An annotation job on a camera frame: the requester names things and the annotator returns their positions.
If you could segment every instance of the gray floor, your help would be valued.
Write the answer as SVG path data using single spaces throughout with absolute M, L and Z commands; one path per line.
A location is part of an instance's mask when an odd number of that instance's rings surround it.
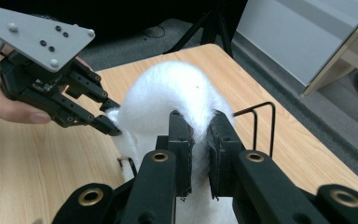
M 167 20 L 139 34 L 86 47 L 80 56 L 97 71 L 139 61 L 170 49 L 190 26 Z M 185 48 L 199 45 L 200 36 L 198 31 Z M 222 46 L 219 39 L 216 43 Z M 303 97 L 304 87 L 241 35 L 234 36 L 232 49 L 240 66 L 358 174 L 358 71 Z

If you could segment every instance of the gray wall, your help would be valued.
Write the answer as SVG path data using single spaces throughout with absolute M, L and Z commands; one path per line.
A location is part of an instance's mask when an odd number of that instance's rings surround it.
M 237 32 L 308 86 L 358 26 L 358 0 L 249 0 Z

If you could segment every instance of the stuffed toy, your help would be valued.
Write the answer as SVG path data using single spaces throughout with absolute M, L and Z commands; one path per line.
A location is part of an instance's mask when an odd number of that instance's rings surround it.
M 233 125 L 226 99 L 196 66 L 179 61 L 157 63 L 147 69 L 127 92 L 119 108 L 106 111 L 122 131 L 113 141 L 121 157 L 132 158 L 139 169 L 144 155 L 155 149 L 158 135 L 168 135 L 169 115 L 177 110 L 193 129 L 192 192 L 186 199 L 176 198 L 176 223 L 238 223 L 231 198 L 212 198 L 206 150 L 207 128 L 219 110 Z M 126 181 L 133 178 L 130 165 L 123 165 Z

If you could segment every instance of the black wire frame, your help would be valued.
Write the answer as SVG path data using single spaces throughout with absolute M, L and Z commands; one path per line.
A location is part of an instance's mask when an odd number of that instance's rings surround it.
M 254 115 L 254 137 L 253 137 L 253 150 L 256 150 L 257 145 L 257 125 L 258 125 L 258 116 L 257 116 L 257 108 L 269 105 L 271 106 L 271 131 L 270 131 L 270 139 L 269 139 L 269 156 L 272 158 L 273 150 L 274 150 L 274 138 L 275 138 L 275 120 L 276 120 L 276 108 L 275 104 L 272 102 L 265 102 L 259 105 L 254 105 L 249 108 L 240 110 L 233 114 L 234 118 L 240 115 L 252 113 Z

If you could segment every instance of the wooden tabletop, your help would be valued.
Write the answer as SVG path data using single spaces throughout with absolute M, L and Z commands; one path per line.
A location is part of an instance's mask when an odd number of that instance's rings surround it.
M 180 60 L 200 67 L 234 111 L 273 102 L 277 120 L 273 160 L 300 188 L 316 193 L 337 183 L 358 190 L 358 176 L 216 45 L 204 45 L 100 71 L 103 87 L 121 103 L 135 79 L 151 65 Z M 99 105 L 78 102 L 94 115 Z M 269 151 L 270 107 L 257 111 L 257 149 Z M 236 130 L 252 147 L 253 116 L 236 117 Z M 89 126 L 26 125 L 0 120 L 0 223 L 50 223 L 76 189 L 88 183 L 123 183 L 118 153 L 108 135 Z

